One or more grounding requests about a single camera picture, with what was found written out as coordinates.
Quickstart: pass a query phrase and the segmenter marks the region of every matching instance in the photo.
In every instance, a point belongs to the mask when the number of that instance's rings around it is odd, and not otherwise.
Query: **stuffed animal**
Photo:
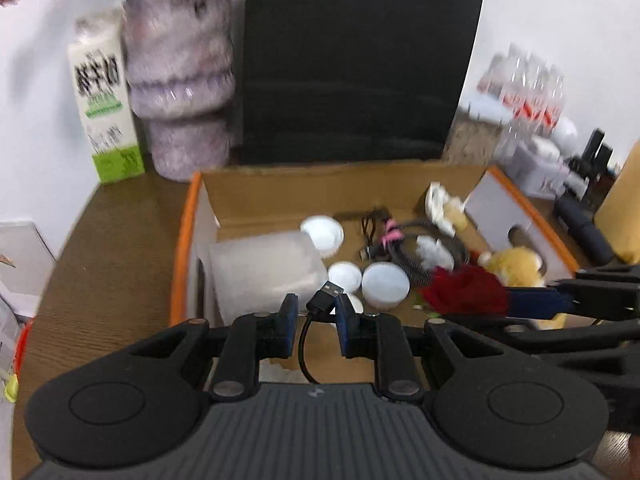
[[[540,273],[542,258],[526,247],[482,253],[478,256],[478,265],[495,274],[504,286],[545,286]]]

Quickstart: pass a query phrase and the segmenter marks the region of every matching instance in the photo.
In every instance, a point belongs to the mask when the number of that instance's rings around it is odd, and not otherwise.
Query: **yellow object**
[[[495,274],[504,286],[544,286],[542,260],[531,249],[512,247],[495,254],[483,253],[478,264]]]
[[[628,264],[640,262],[640,142],[593,218],[614,252]]]
[[[18,376],[13,374],[4,386],[4,396],[9,402],[15,402],[18,398]]]
[[[462,231],[469,225],[469,220],[459,206],[451,200],[442,206],[444,218],[453,224],[456,231]]]

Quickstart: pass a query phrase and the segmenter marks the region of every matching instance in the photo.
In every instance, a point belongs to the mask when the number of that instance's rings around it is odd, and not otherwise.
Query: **wooden table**
[[[89,202],[53,272],[28,340],[14,416],[15,480],[40,461],[23,421],[31,394],[65,371],[166,327],[186,191],[186,185],[148,173],[100,187]],[[536,206],[550,217],[548,203]],[[561,237],[578,261],[585,262],[572,240]],[[399,314],[407,324],[419,326],[424,319],[424,313],[409,304]],[[330,361],[330,355],[338,352],[335,331],[328,326],[314,327],[307,344],[308,360],[326,356]],[[318,379],[328,380],[323,360],[315,361]],[[342,360],[338,375],[334,368],[330,375],[334,381],[340,377],[370,381],[372,367]],[[598,464],[612,478],[626,479],[625,456],[626,440],[609,435],[598,452]]]

